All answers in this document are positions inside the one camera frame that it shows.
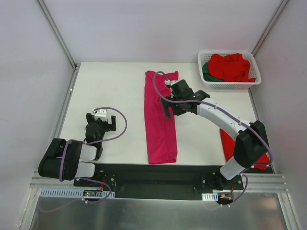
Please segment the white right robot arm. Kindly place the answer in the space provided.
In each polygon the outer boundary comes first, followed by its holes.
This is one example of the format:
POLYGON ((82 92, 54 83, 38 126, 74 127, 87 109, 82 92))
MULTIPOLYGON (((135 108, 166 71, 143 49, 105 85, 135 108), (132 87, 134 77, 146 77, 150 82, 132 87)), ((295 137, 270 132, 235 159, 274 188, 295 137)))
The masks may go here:
POLYGON ((213 175, 206 179, 207 185, 216 190, 227 189, 233 179, 253 166, 268 152, 265 126, 259 120, 249 122, 228 112, 202 90, 194 92, 185 80, 165 80, 171 94, 161 98, 168 119, 186 112, 208 119, 234 141, 233 156, 213 175))

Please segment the pink t shirt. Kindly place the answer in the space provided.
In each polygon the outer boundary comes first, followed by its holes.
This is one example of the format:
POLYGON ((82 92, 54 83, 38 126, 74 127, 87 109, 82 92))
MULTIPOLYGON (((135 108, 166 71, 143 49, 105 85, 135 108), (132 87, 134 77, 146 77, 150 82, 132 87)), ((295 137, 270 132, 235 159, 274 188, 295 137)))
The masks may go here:
POLYGON ((175 163, 177 161, 177 136, 175 118, 166 118, 165 111, 153 85, 154 71, 145 73, 144 122, 149 164, 175 163))

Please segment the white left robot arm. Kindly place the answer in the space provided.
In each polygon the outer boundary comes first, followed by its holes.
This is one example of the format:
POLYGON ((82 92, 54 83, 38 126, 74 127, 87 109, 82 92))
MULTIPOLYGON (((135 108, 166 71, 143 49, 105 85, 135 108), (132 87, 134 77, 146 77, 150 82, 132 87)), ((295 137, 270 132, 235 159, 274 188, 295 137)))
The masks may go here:
POLYGON ((88 161, 96 161, 101 157, 105 133, 117 129, 116 116, 112 115, 109 122, 106 115, 106 109, 101 109, 96 114, 86 114, 87 125, 83 141, 54 138, 39 164, 38 174, 62 181, 85 177, 90 186, 99 185, 102 175, 88 161))

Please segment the white plastic laundry basket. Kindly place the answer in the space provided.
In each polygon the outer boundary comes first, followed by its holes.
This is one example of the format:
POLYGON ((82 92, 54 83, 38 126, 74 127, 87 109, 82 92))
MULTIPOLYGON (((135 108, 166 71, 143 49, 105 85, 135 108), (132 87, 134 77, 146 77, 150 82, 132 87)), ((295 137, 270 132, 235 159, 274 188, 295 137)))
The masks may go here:
POLYGON ((245 90, 261 83, 256 60, 246 51, 200 51, 198 67, 203 84, 213 89, 245 90))

